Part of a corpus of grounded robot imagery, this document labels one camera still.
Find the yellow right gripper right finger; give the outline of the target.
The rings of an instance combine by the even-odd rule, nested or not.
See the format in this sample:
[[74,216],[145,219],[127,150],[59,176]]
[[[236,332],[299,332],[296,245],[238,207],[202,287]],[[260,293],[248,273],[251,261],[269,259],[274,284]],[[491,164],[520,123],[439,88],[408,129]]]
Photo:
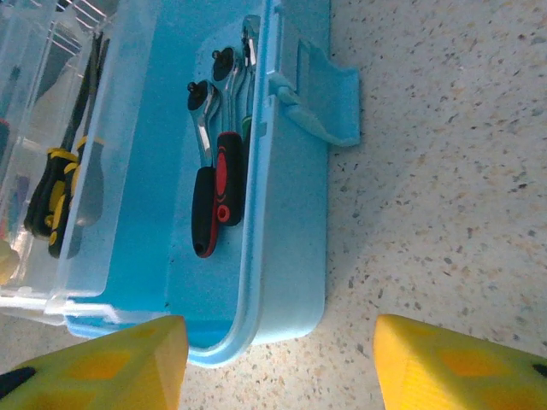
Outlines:
[[544,409],[546,359],[381,314],[373,358],[387,409]]

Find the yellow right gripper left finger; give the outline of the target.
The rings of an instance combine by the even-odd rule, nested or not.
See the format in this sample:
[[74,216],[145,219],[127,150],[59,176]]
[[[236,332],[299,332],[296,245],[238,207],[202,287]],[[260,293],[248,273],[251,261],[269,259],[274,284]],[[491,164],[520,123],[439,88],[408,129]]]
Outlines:
[[185,320],[164,316],[44,354],[1,376],[3,409],[176,409]]

